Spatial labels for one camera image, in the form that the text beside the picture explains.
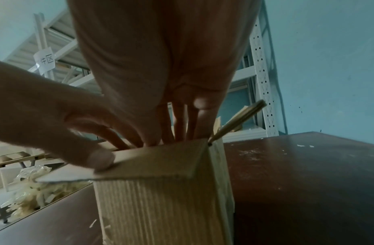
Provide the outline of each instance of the cardboard box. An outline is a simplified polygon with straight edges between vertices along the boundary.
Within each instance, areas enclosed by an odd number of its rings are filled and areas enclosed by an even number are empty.
[[[221,136],[238,123],[214,129],[209,143],[116,151],[109,170],[65,165],[37,181],[93,180],[106,245],[232,245],[234,199]]]

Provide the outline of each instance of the white paper label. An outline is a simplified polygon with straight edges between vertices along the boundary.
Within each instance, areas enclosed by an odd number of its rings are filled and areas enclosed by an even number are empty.
[[[55,55],[51,47],[38,51],[34,59],[41,75],[55,68]]]

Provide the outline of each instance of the brown table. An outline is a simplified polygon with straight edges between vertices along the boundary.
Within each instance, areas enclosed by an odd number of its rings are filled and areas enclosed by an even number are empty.
[[[225,150],[236,244],[374,244],[374,145],[305,133]],[[93,187],[0,231],[18,244],[101,245]]]

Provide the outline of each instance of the crumpled plastic wrap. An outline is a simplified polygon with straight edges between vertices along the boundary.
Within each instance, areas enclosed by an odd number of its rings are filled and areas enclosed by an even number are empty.
[[[65,197],[89,184],[86,182],[70,183],[36,183],[35,179],[51,171],[47,166],[24,168],[15,178],[21,182],[21,188],[2,207],[9,206],[8,212],[13,211],[11,218],[18,219],[32,214],[34,211]]]

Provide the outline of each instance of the human hand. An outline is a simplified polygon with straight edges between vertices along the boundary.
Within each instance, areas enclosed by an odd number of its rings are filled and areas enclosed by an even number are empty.
[[[101,96],[0,62],[0,141],[40,148],[74,165],[104,169],[114,154],[69,129],[92,133],[118,149],[137,147],[135,131],[109,111]]]
[[[261,0],[68,4],[96,81],[115,114],[145,145],[210,136]]]

